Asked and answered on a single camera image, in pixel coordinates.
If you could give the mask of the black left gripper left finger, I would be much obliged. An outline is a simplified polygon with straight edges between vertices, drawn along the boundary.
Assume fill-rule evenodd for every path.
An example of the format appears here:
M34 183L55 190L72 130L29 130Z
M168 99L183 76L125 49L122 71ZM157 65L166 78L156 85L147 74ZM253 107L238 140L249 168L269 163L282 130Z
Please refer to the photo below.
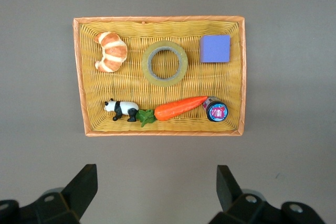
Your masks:
M0 200L0 224L80 224L97 191L97 166L87 164L64 188L46 191L29 205Z

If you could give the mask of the toy panda figure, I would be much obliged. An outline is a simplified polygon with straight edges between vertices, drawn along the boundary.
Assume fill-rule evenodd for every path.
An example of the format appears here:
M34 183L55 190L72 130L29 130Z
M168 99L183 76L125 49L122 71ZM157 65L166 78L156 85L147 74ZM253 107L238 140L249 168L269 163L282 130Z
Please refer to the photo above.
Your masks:
M113 121L117 121L123 115L127 115L129 117L128 122L135 122L139 106L130 101L115 101L114 99L110 99L110 101L104 102L104 110L115 113L115 116L112 118Z

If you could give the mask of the small jar with pink label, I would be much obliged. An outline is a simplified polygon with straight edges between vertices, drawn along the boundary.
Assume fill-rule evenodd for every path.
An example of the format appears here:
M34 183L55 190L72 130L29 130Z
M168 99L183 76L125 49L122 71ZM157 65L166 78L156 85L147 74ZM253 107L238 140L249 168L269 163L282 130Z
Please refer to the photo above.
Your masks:
M208 97L203 102L203 109L211 122L221 122L228 116L228 108L218 97Z

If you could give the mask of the purple foam cube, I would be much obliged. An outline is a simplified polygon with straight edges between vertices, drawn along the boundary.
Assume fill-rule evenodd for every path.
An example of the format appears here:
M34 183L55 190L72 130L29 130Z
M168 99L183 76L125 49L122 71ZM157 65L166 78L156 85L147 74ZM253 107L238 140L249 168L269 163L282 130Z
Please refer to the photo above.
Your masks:
M229 62L230 35L205 35L199 43L201 63Z

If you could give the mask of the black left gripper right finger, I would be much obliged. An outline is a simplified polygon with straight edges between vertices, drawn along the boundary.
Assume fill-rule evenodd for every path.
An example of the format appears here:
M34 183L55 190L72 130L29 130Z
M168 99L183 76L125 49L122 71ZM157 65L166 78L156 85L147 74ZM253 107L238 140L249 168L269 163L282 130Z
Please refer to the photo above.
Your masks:
M326 224L310 206L288 201L277 209L252 193L244 193L226 165L218 165L216 192L222 211L208 224Z

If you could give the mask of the orange rimmed yellow wicker basket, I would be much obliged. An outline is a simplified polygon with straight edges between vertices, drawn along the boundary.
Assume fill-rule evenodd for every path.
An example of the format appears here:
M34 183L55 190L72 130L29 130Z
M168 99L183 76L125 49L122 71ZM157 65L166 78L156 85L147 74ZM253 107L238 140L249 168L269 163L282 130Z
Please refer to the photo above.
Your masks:
M242 135L246 107L245 19L241 16L143 16L81 17L73 20L80 104L87 136L113 135ZM94 38L103 31L117 33L127 44L127 60L115 73L103 73L94 66L101 48ZM204 35L229 35L227 63L201 63L199 41ZM158 87L143 76L142 55L149 45L171 40L186 51L188 68L176 85ZM145 126L113 121L113 112L104 110L109 99L133 101L143 110L183 98L200 95L220 98L228 117L211 122L202 108L193 109L167 121Z

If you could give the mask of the toy orange carrot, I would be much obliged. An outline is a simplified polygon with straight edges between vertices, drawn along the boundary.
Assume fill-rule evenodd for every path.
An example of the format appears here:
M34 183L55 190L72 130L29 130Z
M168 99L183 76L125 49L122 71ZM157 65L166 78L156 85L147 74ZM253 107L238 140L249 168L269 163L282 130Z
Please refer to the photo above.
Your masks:
M208 96L197 96L169 102L157 106L154 110L139 110L136 119L141 122L141 127L155 121L166 121L181 114L191 111L206 101Z

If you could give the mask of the clear yellowish tape roll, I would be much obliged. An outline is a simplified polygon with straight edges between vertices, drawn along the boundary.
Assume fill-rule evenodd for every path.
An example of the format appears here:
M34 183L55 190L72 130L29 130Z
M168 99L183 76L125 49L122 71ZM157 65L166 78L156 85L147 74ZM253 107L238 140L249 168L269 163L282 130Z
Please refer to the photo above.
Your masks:
M161 51L173 52L178 58L177 72L168 78L158 77L152 69L152 60ZM173 41L161 40L148 46L142 55L141 67L143 75L151 84L159 87L170 87L184 78L188 68L188 58L185 50L180 45Z

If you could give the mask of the toy croissant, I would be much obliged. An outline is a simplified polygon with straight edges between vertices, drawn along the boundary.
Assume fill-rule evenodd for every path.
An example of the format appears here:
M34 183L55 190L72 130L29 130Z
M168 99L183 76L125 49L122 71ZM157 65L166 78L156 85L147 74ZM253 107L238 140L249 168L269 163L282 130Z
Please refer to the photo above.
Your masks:
M118 71L127 59L127 45L118 34L110 31L99 33L94 41L101 46L102 50L102 59L95 62L95 68L105 73Z

